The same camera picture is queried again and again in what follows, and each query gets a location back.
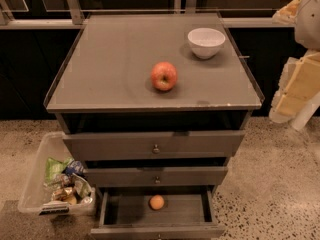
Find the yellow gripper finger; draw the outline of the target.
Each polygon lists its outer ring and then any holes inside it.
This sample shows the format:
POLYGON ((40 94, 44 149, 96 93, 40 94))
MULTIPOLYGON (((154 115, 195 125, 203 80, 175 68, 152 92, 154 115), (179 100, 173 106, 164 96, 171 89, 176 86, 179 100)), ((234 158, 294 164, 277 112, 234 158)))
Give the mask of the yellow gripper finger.
POLYGON ((276 24, 294 25, 302 0, 292 0, 283 6, 272 16, 272 22, 276 24))
POLYGON ((269 118, 275 123, 294 119, 319 92, 320 52, 307 52, 300 59, 289 57, 271 103, 269 118))

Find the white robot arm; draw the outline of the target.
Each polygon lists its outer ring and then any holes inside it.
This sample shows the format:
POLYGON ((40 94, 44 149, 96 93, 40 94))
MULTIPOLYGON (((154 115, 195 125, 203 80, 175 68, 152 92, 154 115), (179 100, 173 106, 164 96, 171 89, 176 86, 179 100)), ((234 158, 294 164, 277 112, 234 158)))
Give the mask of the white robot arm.
POLYGON ((307 49, 299 59, 288 58, 269 112, 273 122, 299 131, 320 107, 320 0, 292 0, 272 21, 293 24, 295 41, 307 49))

